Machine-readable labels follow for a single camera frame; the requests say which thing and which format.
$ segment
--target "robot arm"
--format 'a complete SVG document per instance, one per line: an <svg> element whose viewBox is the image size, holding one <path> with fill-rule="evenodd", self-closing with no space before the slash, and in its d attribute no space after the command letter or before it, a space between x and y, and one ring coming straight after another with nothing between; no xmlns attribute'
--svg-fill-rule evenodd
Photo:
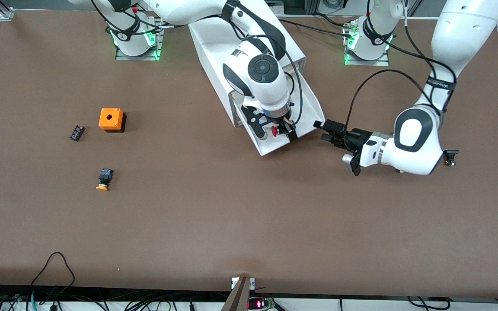
<svg viewBox="0 0 498 311"><path fill-rule="evenodd" d="M154 33L160 31L160 29L148 25L155 24L155 19L152 16L147 16L142 12L134 12L131 6L134 6L140 0L68 1L76 6L97 10L107 22L115 45L125 55L132 57L143 55L154 46Z"/></svg>
<svg viewBox="0 0 498 311"><path fill-rule="evenodd" d="M289 118L291 97L278 62L285 55L285 37L260 17L263 14L252 12L239 0L147 0L147 4L171 24L184 25L219 15L239 28L246 39L223 64L225 79L245 96L246 108L272 119Z"/></svg>
<svg viewBox="0 0 498 311"><path fill-rule="evenodd" d="M455 79L484 45L497 21L498 0L448 0L435 27L431 48L433 59L452 72L434 65L424 87L425 93L431 94L431 102L421 95L413 106L401 112L393 135L358 128L348 131L344 124L327 120L315 122L316 127L328 132L322 139L352 152L344 155L342 161L354 175L360 173L360 167L376 164L429 175L444 154L437 131L443 123ZM455 150L445 154L447 164L454 165L451 156L454 157Z"/></svg>
<svg viewBox="0 0 498 311"><path fill-rule="evenodd" d="M356 29L349 31L351 40L347 45L356 56L366 60L379 59L383 55L386 42L393 38L393 30L405 7L401 0L371 1L374 3L371 12L351 22L356 24Z"/></svg>

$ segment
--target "brown work surface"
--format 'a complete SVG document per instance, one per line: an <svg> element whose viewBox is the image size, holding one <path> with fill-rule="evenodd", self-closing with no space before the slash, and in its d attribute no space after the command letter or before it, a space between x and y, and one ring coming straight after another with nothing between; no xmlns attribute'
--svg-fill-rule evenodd
<svg viewBox="0 0 498 311"><path fill-rule="evenodd" d="M434 25L410 21L428 55ZM187 27L166 31L158 62L115 61L104 27L71 11L0 25L0 283L29 284L61 251L78 286L224 291L246 273L269 292L498 298L498 32L462 73L441 129L442 146L461 151L456 167L423 177L376 165L356 178L319 130L260 157ZM344 122L382 68L345 66L338 37L286 28L324 114ZM425 80L423 61L389 54ZM375 77L351 127L389 133L418 95L394 73ZM97 126L114 107L126 133ZM77 124L86 131L73 142ZM108 192L95 189L101 168L115 169ZM39 284L69 281L54 258Z"/></svg>

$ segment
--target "black cable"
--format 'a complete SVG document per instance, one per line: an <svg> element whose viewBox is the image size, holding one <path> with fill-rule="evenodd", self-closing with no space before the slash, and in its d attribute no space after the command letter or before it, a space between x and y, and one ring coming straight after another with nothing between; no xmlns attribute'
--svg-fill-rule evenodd
<svg viewBox="0 0 498 311"><path fill-rule="evenodd" d="M107 309L105 309L104 306L102 306L100 304L100 301L95 301L93 299L90 299L89 297L86 297L86 296L81 296L81 295L69 295L69 297L73 298L73 299L76 299L77 301L81 301L81 302L92 302L92 303L95 303L98 307L100 307L103 311L108 311Z"/></svg>
<svg viewBox="0 0 498 311"><path fill-rule="evenodd" d="M380 71L376 71L375 73L373 73L372 75L370 75L368 78L366 78L359 86L358 86L358 89L356 89L356 92L354 92L354 95L353 95L353 98L351 100L351 105L349 106L349 112L347 113L347 120L345 121L345 131L343 132L343 144L345 146L347 146L347 142L346 142L346 138L347 138L347 132L348 132L348 125L349 125L349 119L351 118L351 112L352 112L352 109L353 109L353 106L354 106L354 101L356 100L356 96L358 95L358 93L360 92L361 88L368 82L370 81L370 79L372 79L372 77L375 77L377 75L379 75L380 73L399 73L400 75L406 77L407 79L409 79L416 87L417 89L419 89L421 91L421 93L428 99L429 101L429 104L428 106L434 108L438 114L441 114L439 113L439 111L437 110L437 108L435 108L435 106L432 104L431 102L431 99L428 97L428 95L425 93L424 89L418 84L418 82L416 82L415 79L413 79L411 76L407 75L406 73L404 73L403 71L400 71L400 70L396 70L396 69L383 69L383 70L380 70Z"/></svg>
<svg viewBox="0 0 498 311"><path fill-rule="evenodd" d="M370 12L370 0L368 0L366 2L366 11L367 12ZM368 17L365 21L369 26L370 26L370 29L375 33L375 34L378 34L376 32L376 30L374 29L374 25L372 25L372 20L370 17ZM421 55L418 55L418 54L415 54L415 53L411 53L409 51L406 51L404 49L401 49L389 42L387 42L385 39L383 39L382 37L379 37L381 39L381 41L383 41L385 44L389 45L390 47L393 47L394 49L396 49L397 51L401 52L401 53L404 53L406 55L410 55L410 56L413 56L413 57L417 57L419 59L423 59L423 60L426 60L426 61L431 61L432 63L437 63L437 65L440 65L440 66L443 66L445 67L450 73L451 75L453 75L453 83L456 83L457 81L457 75L455 74L455 72L453 71L453 69L451 69L451 67L449 67L448 65L445 65L444 63L440 62L440 61L437 61L435 59L431 59L429 57L423 57Z"/></svg>
<svg viewBox="0 0 498 311"><path fill-rule="evenodd" d="M239 38L239 37L247 37L247 35L244 34L243 31L241 31L241 29L236 24L234 24L234 23L230 23L230 24L233 27L233 31L236 32L237 38Z"/></svg>
<svg viewBox="0 0 498 311"><path fill-rule="evenodd" d="M8 303L9 303L9 305L10 305L10 306L9 306L9 309L8 309L7 311L14 311L14 304L16 303L16 300L17 300L17 297L15 297L15 298L14 298L14 301L11 303L11 302L9 301L9 297L7 297L7 301L8 301Z"/></svg>
<svg viewBox="0 0 498 311"><path fill-rule="evenodd" d="M59 306L59 311L63 311L63 307L61 307L61 301L57 299L57 305Z"/></svg>
<svg viewBox="0 0 498 311"><path fill-rule="evenodd" d="M51 292L47 294L47 297L44 300L40 300L39 305L44 305L49 300L49 298L53 296L53 291L55 291L55 288L57 288L57 285L53 285L53 287L51 288Z"/></svg>
<svg viewBox="0 0 498 311"><path fill-rule="evenodd" d="M189 311L195 311L195 305L193 305L192 296L189 296Z"/></svg>
<svg viewBox="0 0 498 311"><path fill-rule="evenodd" d="M95 10L99 13L99 15L101 15L101 17L105 20L105 22L107 22L107 24L113 26L115 28L115 30L117 30L117 31L119 31L121 33L125 33L127 35L142 35L142 34L153 33L155 31L155 30L150 30L150 31L147 31L147 32L142 32L142 33L133 33L133 32L128 32L126 30L120 29L115 24L111 23L111 21L108 20L105 17L105 15L103 15L103 13L101 12L101 10L99 10L99 8L97 7L97 5L95 4L95 2L93 0L90 0L90 1L91 1L91 4L93 4L93 7L95 8Z"/></svg>
<svg viewBox="0 0 498 311"><path fill-rule="evenodd" d="M420 297L420 296L417 296L417 298L422 303L421 305L419 305L419 304L415 303L414 301L412 301L412 299L411 299L410 296L407 296L407 299L409 300L409 303L411 303L415 307L424 308L424 309L426 309L426 311L428 311L429 309L438 310L438 311L445 311L445 310L448 310L451 307L451 302L449 300L446 301L447 306L440 308L440 307L432 307L431 305L427 305L425 303L425 301L422 299L422 297Z"/></svg>
<svg viewBox="0 0 498 311"><path fill-rule="evenodd" d="M289 73L285 72L284 73L286 75L289 76L289 78L291 79L291 92L289 92L290 95L293 94L293 91L295 90L295 80L293 79L292 75L290 75Z"/></svg>
<svg viewBox="0 0 498 311"><path fill-rule="evenodd" d="M155 29L152 29L152 31L155 31L155 30L159 30L159 31L160 31L160 30L162 30L162 29L160 29L160 26L155 25L155 24L148 23L148 22L146 22L145 20L142 20L142 19L141 19L139 16L137 16L136 14L132 15L132 14L130 14L130 13L128 13L128 12L126 12L126 11L124 11L123 13L124 13L124 14L126 14L127 16L130 16L131 18L133 18L133 19L137 20L138 22L140 22L140 23L142 23L142 24L146 24L146 25L148 25L148 26L154 27Z"/></svg>
<svg viewBox="0 0 498 311"><path fill-rule="evenodd" d="M336 32L332 32L330 30L320 29L320 28L316 28L316 27L313 27L313 26L308 26L308 25L305 25L305 24L299 24L299 23L296 23L296 22L292 22L291 20L286 20L286 19L281 19L281 18L278 18L278 19L280 20L280 22L284 22L284 23L288 23L288 24L293 24L293 25L301 26L301 27L304 27L304 28L316 30L316 31L323 32L323 33L340 35L340 36L346 37L346 38L350 38L351 37L351 35L349 35L349 34L336 33Z"/></svg>
<svg viewBox="0 0 498 311"><path fill-rule="evenodd" d="M274 298L272 298L272 304L274 305L274 309L276 309L277 311L285 311L285 309L279 305L275 300Z"/></svg>
<svg viewBox="0 0 498 311"><path fill-rule="evenodd" d="M326 14L322 14L320 12L316 12L313 14L314 16L322 16L323 18L325 18L328 22L330 22L330 24L334 24L336 26L340 26L340 27L343 27L343 24L341 23L336 23L334 22L331 18L329 18Z"/></svg>
<svg viewBox="0 0 498 311"><path fill-rule="evenodd" d="M41 271L38 273L38 275L32 280L32 282L30 282L30 287L33 287L34 286L34 282L36 282L36 280L39 278L39 276L42 275L42 273L44 272L45 268L47 268L47 265L49 264L49 261L51 260L51 258L53 257L54 254L58 254L59 256L61 256L63 258L63 262L65 263L65 266L67 267L68 271L70 272L70 275L73 277L73 280L70 282L70 284L68 284L66 287L64 287L63 289L61 289L61 291L59 291L59 293L57 293L57 295L55 295L55 300L53 300L53 304L55 304L55 301L57 300L57 297L59 297L59 295L61 293L63 293L63 291L69 287L71 287L74 282L76 281L76 277L74 275L74 272L73 270L70 268L69 266L69 263L67 262L67 259L65 258L65 255L63 255L63 253L61 252L53 252L51 255L49 255L49 257L47 258L47 261L45 262L43 268L41 269Z"/></svg>
<svg viewBox="0 0 498 311"><path fill-rule="evenodd" d="M107 305L107 301L105 301L105 297L103 297L103 294L101 293L101 290L99 289L99 287L97 287L97 292L99 293L99 295L101 296L101 299L103 300L103 304L105 305L105 309L107 309L107 311L110 311L109 306Z"/></svg>

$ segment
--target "orange cube with hole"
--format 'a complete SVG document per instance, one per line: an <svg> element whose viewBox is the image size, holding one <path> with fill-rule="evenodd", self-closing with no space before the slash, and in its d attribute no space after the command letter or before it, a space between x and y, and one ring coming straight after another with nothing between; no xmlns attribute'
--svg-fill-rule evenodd
<svg viewBox="0 0 498 311"><path fill-rule="evenodd" d="M102 108L99 127L107 133L124 133L126 114L120 108Z"/></svg>

